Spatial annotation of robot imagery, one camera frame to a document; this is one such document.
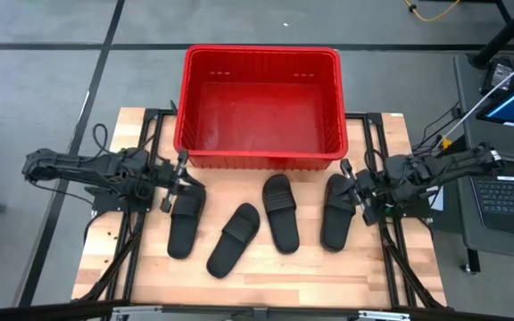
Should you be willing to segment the black table leg caster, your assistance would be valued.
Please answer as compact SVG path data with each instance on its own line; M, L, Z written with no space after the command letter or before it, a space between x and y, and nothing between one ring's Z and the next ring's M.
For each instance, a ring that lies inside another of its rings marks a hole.
M467 249L467 261L460 266L460 270L469 275L475 275L481 272L478 251Z

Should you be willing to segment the black power adapter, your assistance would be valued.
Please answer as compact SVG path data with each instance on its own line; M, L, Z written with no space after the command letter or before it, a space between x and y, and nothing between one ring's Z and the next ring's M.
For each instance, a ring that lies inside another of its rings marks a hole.
M491 97L507 93L509 88L514 84L514 76L506 81L503 80L513 71L514 59L510 57L494 58L487 64L484 80L480 87L480 93L487 95L499 83L501 83L501 86L491 94Z

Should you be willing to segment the thick black stand pole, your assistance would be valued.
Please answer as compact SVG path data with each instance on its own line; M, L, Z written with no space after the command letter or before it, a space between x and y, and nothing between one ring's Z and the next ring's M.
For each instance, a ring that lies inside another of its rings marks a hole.
M514 17L509 24L506 24L502 30L487 44L478 54L468 56L468 62L477 69L484 69L488 62L498 54L508 43L513 40L514 36Z

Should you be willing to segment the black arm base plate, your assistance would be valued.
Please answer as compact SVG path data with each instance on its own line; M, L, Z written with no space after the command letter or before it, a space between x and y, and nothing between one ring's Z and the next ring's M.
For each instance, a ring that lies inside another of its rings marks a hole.
M107 211L149 211L153 202L153 191L145 194L115 193L104 187L87 186L85 191L93 197L92 208L98 212Z
M392 202L380 196L372 200L371 207L379 216L386 218L429 218L431 216L428 199L414 198Z

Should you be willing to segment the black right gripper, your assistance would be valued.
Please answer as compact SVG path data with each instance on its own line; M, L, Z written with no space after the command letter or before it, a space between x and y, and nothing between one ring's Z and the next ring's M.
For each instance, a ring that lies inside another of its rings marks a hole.
M376 212L372 209L371 200L376 195L376 185L367 169L356 174L352 172L352 165L348 159L340 160L342 175L332 175L329 187L332 193L340 193L336 197L336 207L340 210L355 213L356 207L362 209L362 219L367 226L379 221Z

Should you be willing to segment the black foam slide sandal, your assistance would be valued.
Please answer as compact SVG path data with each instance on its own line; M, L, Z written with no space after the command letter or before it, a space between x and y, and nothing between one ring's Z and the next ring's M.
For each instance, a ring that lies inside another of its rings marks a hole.
M186 185L179 193L195 196L194 209L172 209L167 252L173 259L185 259L193 249L197 228L206 202L206 191L196 185Z
M340 210L336 207L336 197L340 195L344 194L330 191L328 179L322 210L320 243L327 251L331 252L339 252L345 247L352 218L356 213Z
M208 258L206 268L215 278L226 277L235 267L261 225L257 209L242 203L221 230L221 236Z
M284 174L270 177L262 188L262 201L277 250L282 254L296 252L300 239L296 202L288 177Z

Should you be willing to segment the white paper sheet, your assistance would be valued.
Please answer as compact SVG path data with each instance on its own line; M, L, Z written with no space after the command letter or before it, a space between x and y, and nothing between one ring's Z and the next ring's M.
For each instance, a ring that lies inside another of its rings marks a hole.
M444 210L444 188L442 186L432 186L427 189L430 193L428 204L432 210Z

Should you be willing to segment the black aluminium frame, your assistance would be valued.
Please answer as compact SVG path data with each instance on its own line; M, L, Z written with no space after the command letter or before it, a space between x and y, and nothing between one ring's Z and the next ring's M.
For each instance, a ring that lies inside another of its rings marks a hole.
M109 149L138 145L155 154L166 142L163 127L174 119L170 109L122 108ZM163 218L162 195L163 190L157 189L140 211L117 207L93 216L71 294L74 302L138 302L138 281L144 275L140 269L147 261L147 229Z
M374 198L383 196L387 199L388 194L393 191L395 186L389 185L386 181L382 180L382 175L377 172L376 158L380 158L382 161L388 159L382 116L379 113L347 112L345 117L347 119L359 119L362 121L366 145L364 156L365 169L369 171L376 185L376 195ZM420 301L425 309L445 309L446 307L432 296L410 267L403 234L402 219L377 216L379 221L376 225L382 246L385 277L391 307L396 309L401 306L394 273L394 269L399 268L402 274L407 305L409 307L416 308L417 302Z

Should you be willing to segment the red plastic bin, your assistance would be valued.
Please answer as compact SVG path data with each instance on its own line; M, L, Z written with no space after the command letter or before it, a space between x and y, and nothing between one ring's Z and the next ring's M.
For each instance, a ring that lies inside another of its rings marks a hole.
M198 168L327 169L349 149L339 52L190 47L173 147Z

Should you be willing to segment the black front rail bar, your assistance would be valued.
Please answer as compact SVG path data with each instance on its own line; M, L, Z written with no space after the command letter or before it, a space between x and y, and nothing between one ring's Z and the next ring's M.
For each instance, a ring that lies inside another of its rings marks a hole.
M451 309L423 309L397 306L391 309L301 309L265 307L225 307L192 305L135 305L127 300L75 300L69 303L0 309L0 321L70 321L98 317L128 316L140 313L199 313L253 317L265 321L276 315L306 317L348 317L354 321L514 321L501 317Z

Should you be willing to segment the laptop computer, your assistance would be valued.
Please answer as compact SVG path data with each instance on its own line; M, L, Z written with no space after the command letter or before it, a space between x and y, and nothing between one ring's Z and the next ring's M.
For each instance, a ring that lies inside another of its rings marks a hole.
M472 67L466 55L453 58L460 107L467 113L482 98L479 88L485 72ZM505 176L514 177L514 129L488 123L471 115L462 123L463 135L454 143L455 148L473 147L481 142L489 143L503 158ZM463 242L473 251L486 251L514 257L514 235L484 227L479 209L472 195L468 177L456 181Z

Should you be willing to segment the black laptop keyboard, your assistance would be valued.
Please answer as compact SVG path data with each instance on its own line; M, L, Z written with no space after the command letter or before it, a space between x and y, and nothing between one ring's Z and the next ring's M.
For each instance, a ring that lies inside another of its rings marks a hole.
M474 176L470 183L482 225L514 235L514 163L497 176Z

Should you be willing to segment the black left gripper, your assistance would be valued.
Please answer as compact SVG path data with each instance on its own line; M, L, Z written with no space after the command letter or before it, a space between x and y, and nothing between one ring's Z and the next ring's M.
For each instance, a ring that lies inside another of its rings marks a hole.
M159 155L156 156L156 160L161 161L161 163L153 167L154 184L167 190L167 193L162 198L160 209L163 212L170 212L171 207L173 209L194 209L194 195L189 193L181 193L178 195L178 188L180 187L181 179L190 185L205 188L203 183L192 177L186 170L188 160L187 150L180 150L178 152L178 163L176 165L173 165L169 159L163 158Z

